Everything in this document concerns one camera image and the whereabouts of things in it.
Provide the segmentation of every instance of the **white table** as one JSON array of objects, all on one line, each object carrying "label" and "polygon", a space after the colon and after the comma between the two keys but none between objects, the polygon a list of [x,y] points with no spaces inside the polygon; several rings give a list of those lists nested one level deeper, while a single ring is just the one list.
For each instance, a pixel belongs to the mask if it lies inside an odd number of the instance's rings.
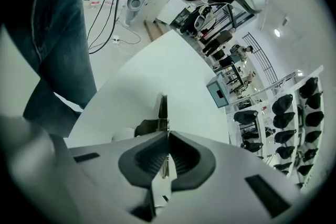
[{"label": "white table", "polygon": [[215,76],[175,31],[149,44],[98,91],[78,119],[68,147],[110,143],[113,134],[156,119],[159,93],[168,95],[171,130],[229,143],[225,109],[206,85]]}]

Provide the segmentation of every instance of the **ceiling light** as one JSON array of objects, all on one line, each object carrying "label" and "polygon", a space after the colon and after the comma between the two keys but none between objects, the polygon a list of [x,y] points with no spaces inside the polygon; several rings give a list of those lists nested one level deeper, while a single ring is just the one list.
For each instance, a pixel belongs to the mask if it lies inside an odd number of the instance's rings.
[{"label": "ceiling light", "polygon": [[280,37],[280,36],[281,36],[281,34],[280,34],[280,32],[279,32],[278,29],[274,29],[274,34],[275,34],[277,37]]}]

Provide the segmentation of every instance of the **shoe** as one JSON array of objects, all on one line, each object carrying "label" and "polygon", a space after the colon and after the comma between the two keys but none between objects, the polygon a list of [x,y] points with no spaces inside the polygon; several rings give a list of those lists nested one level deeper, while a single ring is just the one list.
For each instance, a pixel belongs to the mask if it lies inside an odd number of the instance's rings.
[{"label": "shoe", "polygon": [[286,128],[287,125],[294,118],[294,116],[295,116],[294,112],[288,112],[288,113],[284,113],[282,115],[276,115],[273,118],[273,125],[274,125],[275,128],[279,128],[279,129]]},{"label": "shoe", "polygon": [[311,170],[312,167],[313,167],[312,164],[302,165],[302,166],[299,167],[298,172],[301,175],[306,176],[306,175],[308,175],[308,173],[309,173],[309,171]]},{"label": "shoe", "polygon": [[307,99],[312,96],[317,89],[318,78],[310,78],[306,83],[299,89],[300,96],[303,99]]},{"label": "shoe", "polygon": [[308,97],[306,100],[306,105],[312,109],[319,109],[321,107],[321,95],[322,92],[318,92]]},{"label": "shoe", "polygon": [[306,126],[317,127],[324,118],[322,111],[312,112],[306,116]]},{"label": "shoe", "polygon": [[250,152],[257,152],[262,148],[263,145],[264,145],[263,143],[250,143],[248,141],[244,141],[240,147]]},{"label": "shoe", "polygon": [[292,162],[290,162],[290,163],[285,163],[285,164],[276,164],[276,165],[274,165],[273,167],[276,169],[276,170],[280,170],[280,171],[282,171],[282,170],[285,170],[285,169],[287,169],[287,168],[289,168],[289,166],[292,164]]},{"label": "shoe", "polygon": [[250,132],[244,132],[241,137],[244,140],[252,139],[252,138],[259,138],[259,134],[257,131],[250,131]]},{"label": "shoe", "polygon": [[318,151],[318,148],[315,148],[313,150],[307,150],[305,155],[303,156],[303,161],[309,161],[310,159],[314,159],[316,152]]},{"label": "shoe", "polygon": [[294,136],[295,133],[296,130],[279,132],[274,136],[274,141],[276,143],[285,144],[288,140],[290,140]]},{"label": "shoe", "polygon": [[272,105],[272,111],[275,115],[284,114],[290,107],[293,101],[293,96],[291,94],[287,94],[283,97],[280,97],[275,103]]},{"label": "shoe", "polygon": [[301,189],[303,187],[303,183],[297,183],[295,184],[299,189]]},{"label": "shoe", "polygon": [[234,115],[234,120],[240,124],[250,124],[256,120],[258,116],[258,111],[248,110],[248,111],[238,111]]},{"label": "shoe", "polygon": [[290,158],[290,155],[292,155],[294,149],[294,146],[281,146],[277,148],[275,153],[278,153],[282,159],[288,159]]},{"label": "shoe", "polygon": [[313,143],[322,133],[322,131],[312,131],[306,134],[305,142]]}]

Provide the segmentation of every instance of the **person's leg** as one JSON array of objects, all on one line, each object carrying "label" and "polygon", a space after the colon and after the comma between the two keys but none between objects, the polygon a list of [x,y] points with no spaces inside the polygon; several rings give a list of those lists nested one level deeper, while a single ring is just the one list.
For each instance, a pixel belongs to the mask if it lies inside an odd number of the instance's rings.
[{"label": "person's leg", "polygon": [[[62,31],[58,31],[54,27],[55,25],[51,23],[53,19],[51,12],[58,13],[60,18],[63,17],[64,19],[69,16],[69,10],[66,11],[62,7],[56,8],[55,2],[55,0],[34,0],[32,12],[27,12],[25,6],[23,7],[25,9],[20,10],[21,6],[18,6],[14,11],[18,16],[8,17],[4,21],[15,45],[37,73],[39,72],[40,63],[53,50],[54,45],[58,43],[62,35]],[[61,3],[65,4],[69,2],[63,0]],[[58,24],[62,23],[67,25],[68,22],[66,20],[58,20]],[[87,102],[88,98],[78,103],[85,106]],[[31,95],[24,112],[26,119],[41,125],[49,133],[58,134],[63,137],[69,135],[78,116],[78,113],[54,95],[53,89],[50,88],[43,78],[41,78],[41,82]]]},{"label": "person's leg", "polygon": [[220,43],[217,41],[215,44],[213,44],[212,48],[206,53],[206,55],[209,57],[216,49],[218,49],[220,46]]},{"label": "person's leg", "polygon": [[[50,25],[42,43],[45,58],[39,72],[55,93],[85,108],[97,88],[89,59],[82,0],[52,2]],[[40,17],[43,11],[36,10],[35,17]]]},{"label": "person's leg", "polygon": [[218,42],[216,39],[211,40],[211,41],[209,42],[209,44],[205,46],[205,48],[203,49],[202,52],[203,52],[203,53],[206,53],[208,50],[212,49],[213,47],[216,47],[216,49],[217,49],[218,46],[219,46],[219,42]]},{"label": "person's leg", "polygon": [[24,118],[41,125],[49,134],[68,137],[80,113],[65,105],[41,78],[33,91]]}]

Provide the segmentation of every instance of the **black slot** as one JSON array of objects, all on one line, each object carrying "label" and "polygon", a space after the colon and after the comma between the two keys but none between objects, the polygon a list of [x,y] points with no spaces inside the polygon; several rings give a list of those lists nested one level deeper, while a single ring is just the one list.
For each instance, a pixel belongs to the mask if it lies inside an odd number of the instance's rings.
[{"label": "black slot", "polygon": [[222,94],[222,92],[220,90],[217,91],[217,94],[218,94],[219,98],[223,98],[224,97],[223,94]]},{"label": "black slot", "polygon": [[93,153],[89,153],[89,154],[85,154],[85,155],[80,155],[80,156],[76,156],[73,157],[76,163],[81,163],[81,162],[85,162],[88,161],[90,159],[94,159],[94,158],[98,158],[100,155],[96,152]]},{"label": "black slot", "polygon": [[290,207],[261,176],[255,175],[246,177],[245,181],[257,195],[272,218],[278,216]]}]

